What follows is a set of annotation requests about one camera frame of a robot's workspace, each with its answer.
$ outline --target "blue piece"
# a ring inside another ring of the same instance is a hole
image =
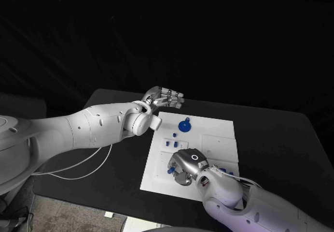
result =
[[[189,132],[192,129],[191,118],[188,117],[185,121],[179,123],[179,130],[182,132]]]
[[[176,168],[172,167],[172,168],[169,169],[168,173],[172,174],[175,171],[176,171]]]

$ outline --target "black table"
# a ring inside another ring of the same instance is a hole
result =
[[[98,89],[85,105],[132,102],[143,94]],[[232,120],[239,154],[241,176],[284,197],[320,222],[334,227],[334,169],[311,123],[300,113],[252,108],[208,101],[186,100],[182,109],[159,111]],[[153,130],[113,145],[101,169],[87,178],[62,180],[42,176],[35,183],[38,195],[172,226],[229,231],[211,218],[201,202],[140,190]],[[96,149],[60,154],[47,170],[58,170],[85,159]],[[103,148],[91,161],[60,173],[74,178],[90,173],[108,153]]]

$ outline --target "black background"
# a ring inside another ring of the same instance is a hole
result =
[[[98,88],[304,113],[333,160],[334,4],[2,1],[0,91],[81,110]]]

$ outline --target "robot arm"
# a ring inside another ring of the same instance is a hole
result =
[[[88,107],[70,116],[26,120],[0,116],[0,195],[11,191],[55,155],[98,148],[159,129],[160,106],[182,107],[183,94],[162,87],[142,101]]]
[[[280,196],[209,166],[198,149],[179,150],[168,167],[183,170],[173,172],[179,184],[189,186],[195,180],[206,212],[234,232],[333,232]],[[247,207],[237,210],[241,199]]]

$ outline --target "white board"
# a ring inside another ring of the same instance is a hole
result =
[[[188,148],[198,148],[203,152],[211,165],[216,164],[219,168],[228,170],[228,173],[234,172],[234,175],[239,176],[234,122],[166,112],[160,112],[159,117],[163,123],[153,135],[142,190],[202,201],[195,181],[191,186],[182,186],[176,183],[173,175],[168,174],[169,160],[173,153],[185,149],[180,148],[180,144],[186,146],[188,143]],[[179,123],[188,117],[192,129],[189,132],[182,132]],[[178,148],[173,147],[175,141],[180,141]]]

